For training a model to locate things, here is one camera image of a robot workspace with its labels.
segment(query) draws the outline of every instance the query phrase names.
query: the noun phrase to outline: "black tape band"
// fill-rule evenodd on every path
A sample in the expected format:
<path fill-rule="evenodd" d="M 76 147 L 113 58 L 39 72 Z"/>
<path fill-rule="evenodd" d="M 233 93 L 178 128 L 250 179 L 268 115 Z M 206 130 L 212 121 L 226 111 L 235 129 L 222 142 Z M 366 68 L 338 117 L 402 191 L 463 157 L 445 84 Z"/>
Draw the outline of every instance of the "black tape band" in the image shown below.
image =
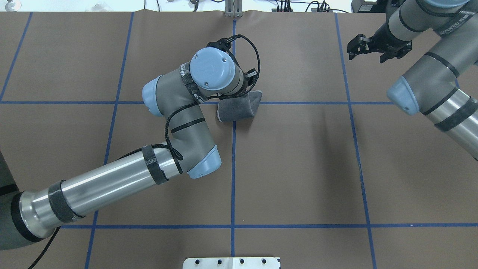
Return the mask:
<path fill-rule="evenodd" d="M 425 113 L 423 113 L 423 115 L 428 115 L 430 113 L 432 113 L 433 111 L 435 111 L 435 109 L 437 109 L 439 106 L 441 106 L 444 102 L 446 102 L 448 99 L 450 99 L 450 97 L 452 97 L 455 92 L 458 90 L 457 87 L 454 87 L 453 90 L 451 92 L 449 92 L 443 99 L 441 99 L 438 103 L 436 103 L 436 105 L 434 105 L 432 108 L 430 108 L 429 110 L 427 110 Z"/>
<path fill-rule="evenodd" d="M 159 167 L 158 159 L 156 159 L 152 146 L 148 145 L 142 147 L 141 152 L 143 153 L 144 162 L 146 163 L 154 182 L 158 185 L 167 182 L 168 179 L 166 178 L 164 171 Z"/>
<path fill-rule="evenodd" d="M 442 132 L 450 131 L 457 127 L 460 123 L 466 120 L 469 116 L 473 115 L 478 110 L 478 101 L 470 97 L 468 101 L 460 107 L 455 113 L 451 114 L 448 118 L 442 122 L 435 124 L 435 127 Z"/>
<path fill-rule="evenodd" d="M 400 10 L 398 10 L 398 17 L 400 19 L 400 22 L 402 23 L 402 25 L 407 28 L 408 30 L 412 31 L 412 32 L 415 32 L 415 33 L 421 33 L 423 32 L 424 30 L 420 31 L 420 30 L 415 30 L 413 29 L 412 27 L 408 26 L 405 21 L 403 20 L 403 17 L 402 17 L 402 9 L 400 8 Z"/>
<path fill-rule="evenodd" d="M 185 129 L 185 128 L 188 128 L 188 127 L 193 126 L 194 124 L 201 123 L 201 122 L 205 122 L 205 121 L 206 121 L 206 120 L 205 120 L 204 118 L 200 118 L 200 119 L 194 120 L 194 121 L 192 121 L 192 122 L 185 123 L 185 124 L 183 124 L 183 125 L 180 125 L 180 126 L 178 126 L 178 127 L 176 127 L 176 128 L 171 129 L 171 133 L 174 134 L 174 133 L 176 133 L 177 131 L 181 131 L 181 130 L 183 130 L 183 129 Z"/>
<path fill-rule="evenodd" d="M 451 20 L 447 21 L 444 25 L 438 27 L 434 31 L 440 37 L 447 36 L 465 24 L 469 19 L 471 19 L 471 17 L 473 17 L 473 15 L 476 14 L 477 11 L 478 1 L 471 0 L 466 3 Z"/>
<path fill-rule="evenodd" d="M 439 56 L 438 54 L 435 54 L 433 52 L 427 52 L 425 53 L 425 55 L 428 55 L 430 56 L 431 58 L 439 61 L 440 63 L 442 63 L 444 66 L 446 66 L 446 68 L 450 69 L 450 71 L 453 72 L 453 74 L 455 75 L 455 77 L 459 77 L 460 76 L 460 72 L 458 72 L 458 70 L 452 65 L 450 64 L 450 62 L 448 62 L 447 60 L 441 58 L 441 56 Z"/>
<path fill-rule="evenodd" d="M 85 216 L 77 215 L 66 203 L 65 196 L 61 190 L 61 180 L 48 188 L 48 201 L 55 216 L 63 223 L 72 223 Z"/>
<path fill-rule="evenodd" d="M 425 13 L 427 13 L 428 15 L 432 15 L 432 16 L 435 16 L 435 17 L 454 17 L 456 15 L 456 13 L 437 13 L 437 12 L 433 12 L 425 6 L 425 3 L 423 3 L 422 0 L 416 0 L 416 3 L 418 5 L 418 7 L 421 10 L 423 10 Z"/>
<path fill-rule="evenodd" d="M 207 96 L 204 95 L 200 90 L 197 84 L 194 82 L 191 72 L 189 71 L 189 62 L 182 64 L 179 67 L 179 75 L 181 80 L 187 88 L 187 91 L 191 94 L 194 100 L 198 104 L 202 104 L 207 101 Z"/>
<path fill-rule="evenodd" d="M 0 188 L 0 196 L 18 191 L 17 184 L 13 183 Z"/>
<path fill-rule="evenodd" d="M 25 225 L 25 222 L 23 222 L 22 215 L 20 213 L 20 197 L 22 196 L 22 193 L 23 192 L 17 193 L 11 201 L 11 219 L 13 220 L 15 228 L 17 228 L 17 231 L 23 236 L 23 238 L 34 243 L 40 242 L 44 238 L 39 238 L 36 235 L 32 234 Z"/>

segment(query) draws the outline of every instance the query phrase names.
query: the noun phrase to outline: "light blue joint cap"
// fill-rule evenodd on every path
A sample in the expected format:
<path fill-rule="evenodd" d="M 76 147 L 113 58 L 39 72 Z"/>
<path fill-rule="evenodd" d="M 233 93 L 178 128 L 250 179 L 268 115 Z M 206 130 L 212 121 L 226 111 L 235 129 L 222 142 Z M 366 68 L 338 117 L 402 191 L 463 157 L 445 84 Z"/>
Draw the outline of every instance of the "light blue joint cap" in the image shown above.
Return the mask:
<path fill-rule="evenodd" d="M 222 164 L 221 156 L 217 151 L 217 145 L 202 159 L 195 167 L 188 171 L 188 175 L 192 179 L 198 179 L 216 171 Z"/>
<path fill-rule="evenodd" d="M 426 3 L 438 8 L 455 8 L 468 3 L 470 0 L 424 0 Z"/>
<path fill-rule="evenodd" d="M 158 85 L 159 76 L 150 82 L 146 83 L 143 87 L 143 102 L 144 105 L 148 108 L 148 110 L 155 116 L 163 117 L 161 111 L 159 111 L 158 102 L 156 101 L 156 85 Z"/>
<path fill-rule="evenodd" d="M 225 52 L 216 48 L 203 48 L 196 52 L 189 65 L 194 82 L 207 90 L 222 90 L 236 74 L 236 65 Z"/>
<path fill-rule="evenodd" d="M 387 96 L 400 109 L 409 115 L 416 114 L 420 111 L 412 88 L 410 88 L 410 85 L 403 76 L 401 76 L 397 82 L 390 87 L 387 91 Z"/>

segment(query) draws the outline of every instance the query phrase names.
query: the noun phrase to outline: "grid line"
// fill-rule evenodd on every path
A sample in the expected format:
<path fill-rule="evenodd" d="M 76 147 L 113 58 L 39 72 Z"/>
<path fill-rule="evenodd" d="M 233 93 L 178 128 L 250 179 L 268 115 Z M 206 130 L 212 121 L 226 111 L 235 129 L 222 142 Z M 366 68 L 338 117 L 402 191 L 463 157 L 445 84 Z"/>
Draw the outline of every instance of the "grid line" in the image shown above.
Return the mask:
<path fill-rule="evenodd" d="M 115 106 L 114 106 L 114 109 L 113 109 L 113 115 L 111 117 L 111 125 L 110 125 L 110 128 L 109 128 L 108 142 L 107 142 L 107 145 L 106 145 L 105 159 L 103 161 L 103 165 L 108 163 L 109 149 L 111 147 L 111 139 L 113 137 L 113 130 L 114 130 L 115 120 L 116 120 L 116 112 L 118 110 L 118 103 L 120 101 L 120 95 L 119 94 L 121 92 L 121 84 L 122 84 L 122 81 L 123 81 L 124 66 L 126 65 L 126 57 L 128 55 L 128 46 L 130 44 L 130 36 L 131 36 L 131 29 L 132 29 L 132 26 L 133 26 L 133 19 L 134 19 L 134 12 L 131 12 L 130 25 L 129 25 L 129 28 L 128 28 L 128 36 L 126 37 L 126 44 L 125 44 L 125 47 L 124 47 L 123 62 L 121 63 L 121 72 L 119 74 L 118 89 L 117 89 L 117 92 L 116 92 L 116 99 L 115 99 Z M 88 269 L 88 267 L 89 267 L 89 262 L 90 262 L 90 258 L 91 258 L 91 251 L 93 249 L 93 241 L 95 239 L 95 230 L 96 230 L 97 220 L 98 220 L 98 210 L 95 211 L 95 215 L 93 217 L 93 223 L 92 223 L 92 226 L 91 226 L 91 234 L 90 234 L 90 241 L 89 241 L 89 244 L 88 244 L 87 258 L 86 258 L 86 261 L 85 261 L 85 269 Z"/>
<path fill-rule="evenodd" d="M 90 229 L 88 224 L 66 224 L 62 229 Z M 478 223 L 383 223 L 383 224 L 235 224 L 235 229 L 334 229 L 478 227 Z M 96 229 L 230 229 L 229 224 L 98 224 Z"/>
<path fill-rule="evenodd" d="M 348 101 L 348 113 L 350 115 L 350 124 L 352 126 L 352 135 L 354 138 L 354 145 L 355 145 L 355 155 L 357 157 L 358 169 L 360 172 L 360 185 L 362 188 L 362 199 L 363 199 L 363 207 L 365 211 L 365 220 L 368 225 L 370 225 L 370 216 L 369 216 L 369 207 L 367 205 L 367 194 L 365 193 L 365 183 L 363 180 L 363 171 L 362 171 L 362 163 L 360 161 L 360 152 L 359 152 L 359 143 L 357 141 L 357 133 L 355 131 L 355 121 L 354 121 L 354 114 L 352 111 L 352 102 L 350 99 L 350 90 L 348 88 L 348 80 L 347 80 L 347 71 L 345 69 L 345 61 L 344 61 L 344 52 L 342 48 L 342 39 L 340 37 L 340 27 L 338 25 L 338 16 L 337 13 L 334 13 L 335 16 L 335 25 L 337 29 L 337 40 L 338 40 L 338 49 L 340 52 L 340 60 L 342 62 L 342 71 L 344 73 L 344 83 L 345 83 L 345 91 L 347 93 L 347 101 Z M 369 235 L 369 245 L 370 245 L 370 255 L 372 259 L 372 266 L 373 269 L 377 269 L 377 261 L 375 259 L 375 249 L 373 247 L 373 237 L 372 237 L 372 228 L 367 227 L 367 233 Z"/>
<path fill-rule="evenodd" d="M 236 34 L 236 20 L 232 21 L 232 35 Z M 232 42 L 232 54 L 236 55 L 236 41 Z M 236 121 L 232 122 L 232 156 L 231 156 L 231 257 L 236 255 Z"/>
<path fill-rule="evenodd" d="M 351 101 L 352 105 L 393 105 L 386 101 Z M 0 101 L 0 104 L 144 104 L 143 101 Z M 209 101 L 203 105 L 217 105 L 218 101 Z M 261 101 L 261 105 L 348 105 L 348 101 Z"/>
<path fill-rule="evenodd" d="M 27 23 L 25 24 L 25 29 L 23 30 L 23 33 L 22 33 L 22 37 L 20 38 L 20 41 L 18 42 L 17 50 L 15 51 L 15 55 L 13 55 L 13 60 L 11 61 L 11 65 L 10 65 L 10 69 L 8 70 L 7 77 L 5 78 L 5 83 L 3 84 L 3 87 L 0 93 L 0 101 L 3 99 L 3 95 L 5 94 L 5 91 L 7 90 L 8 81 L 10 80 L 13 67 L 15 66 L 15 62 L 17 61 L 18 54 L 20 53 L 20 48 L 22 47 L 23 40 L 25 39 L 25 36 L 27 34 L 28 26 L 30 25 L 32 16 L 33 16 L 33 12 L 30 12 Z"/>

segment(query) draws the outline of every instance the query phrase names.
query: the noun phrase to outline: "gray cloth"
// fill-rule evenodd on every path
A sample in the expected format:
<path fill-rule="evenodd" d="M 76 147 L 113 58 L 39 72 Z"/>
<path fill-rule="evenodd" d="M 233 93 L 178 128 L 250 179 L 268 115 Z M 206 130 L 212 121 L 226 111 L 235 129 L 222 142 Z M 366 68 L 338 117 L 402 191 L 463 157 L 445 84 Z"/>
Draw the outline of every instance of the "gray cloth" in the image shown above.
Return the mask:
<path fill-rule="evenodd" d="M 217 118 L 220 122 L 232 122 L 252 118 L 261 103 L 262 91 L 255 90 L 248 94 L 219 101 Z"/>

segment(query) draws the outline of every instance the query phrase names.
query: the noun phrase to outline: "white metal bracket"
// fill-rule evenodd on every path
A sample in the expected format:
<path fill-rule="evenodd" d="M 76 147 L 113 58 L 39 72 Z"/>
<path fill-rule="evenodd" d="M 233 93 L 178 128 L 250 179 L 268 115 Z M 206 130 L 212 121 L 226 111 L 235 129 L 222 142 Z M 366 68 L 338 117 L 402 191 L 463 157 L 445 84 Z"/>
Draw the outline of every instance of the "white metal bracket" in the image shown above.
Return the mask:
<path fill-rule="evenodd" d="M 188 258 L 183 269 L 281 269 L 281 258 Z"/>
<path fill-rule="evenodd" d="M 224 13 L 226 17 L 242 17 L 242 0 L 226 0 L 226 10 Z"/>

